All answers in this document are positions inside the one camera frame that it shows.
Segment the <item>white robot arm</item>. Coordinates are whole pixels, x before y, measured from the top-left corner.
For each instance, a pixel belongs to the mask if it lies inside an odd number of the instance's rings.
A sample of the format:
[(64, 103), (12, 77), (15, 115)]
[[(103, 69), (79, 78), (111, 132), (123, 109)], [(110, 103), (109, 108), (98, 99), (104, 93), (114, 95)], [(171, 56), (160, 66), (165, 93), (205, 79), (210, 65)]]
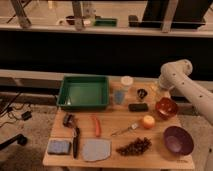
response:
[(165, 90), (176, 88), (213, 125), (213, 93), (189, 78), (192, 70), (187, 59), (165, 63), (160, 69), (158, 85)]

